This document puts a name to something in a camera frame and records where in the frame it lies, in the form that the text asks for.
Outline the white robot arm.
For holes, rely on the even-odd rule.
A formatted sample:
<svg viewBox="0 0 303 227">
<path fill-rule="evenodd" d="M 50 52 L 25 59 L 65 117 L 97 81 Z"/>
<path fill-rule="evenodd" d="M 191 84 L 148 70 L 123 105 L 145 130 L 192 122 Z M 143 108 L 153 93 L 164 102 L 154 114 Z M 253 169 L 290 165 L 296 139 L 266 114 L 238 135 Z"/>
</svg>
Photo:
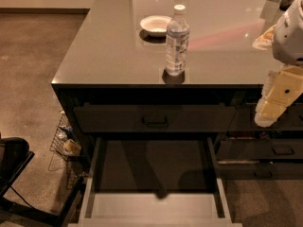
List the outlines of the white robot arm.
<svg viewBox="0 0 303 227">
<path fill-rule="evenodd" d="M 255 123 L 266 128 L 303 94 L 303 0 L 294 0 L 253 47 L 271 48 L 274 59 L 283 63 L 278 72 L 268 73 L 256 107 Z"/>
</svg>

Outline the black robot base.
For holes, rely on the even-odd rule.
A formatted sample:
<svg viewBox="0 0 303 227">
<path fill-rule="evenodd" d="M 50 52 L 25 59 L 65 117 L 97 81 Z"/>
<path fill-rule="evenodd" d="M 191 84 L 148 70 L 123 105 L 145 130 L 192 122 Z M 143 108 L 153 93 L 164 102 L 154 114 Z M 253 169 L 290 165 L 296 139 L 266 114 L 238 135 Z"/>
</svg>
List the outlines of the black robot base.
<svg viewBox="0 0 303 227">
<path fill-rule="evenodd" d="M 69 227 L 80 216 L 82 165 L 59 142 L 27 141 L 33 157 L 4 195 L 1 227 Z"/>
</svg>

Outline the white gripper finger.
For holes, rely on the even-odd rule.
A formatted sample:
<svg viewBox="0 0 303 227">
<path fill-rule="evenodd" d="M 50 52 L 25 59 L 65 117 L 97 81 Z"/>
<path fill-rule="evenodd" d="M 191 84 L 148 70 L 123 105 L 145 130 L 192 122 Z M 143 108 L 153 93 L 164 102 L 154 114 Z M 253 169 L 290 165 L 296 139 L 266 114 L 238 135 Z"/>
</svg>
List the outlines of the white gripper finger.
<svg viewBox="0 0 303 227">
<path fill-rule="evenodd" d="M 259 127 L 267 128 L 277 121 L 277 105 L 273 104 L 268 99 L 268 95 L 274 85 L 276 75 L 277 72 L 270 71 L 262 87 L 261 98 L 258 101 L 255 113 L 255 123 Z"/>
</svg>

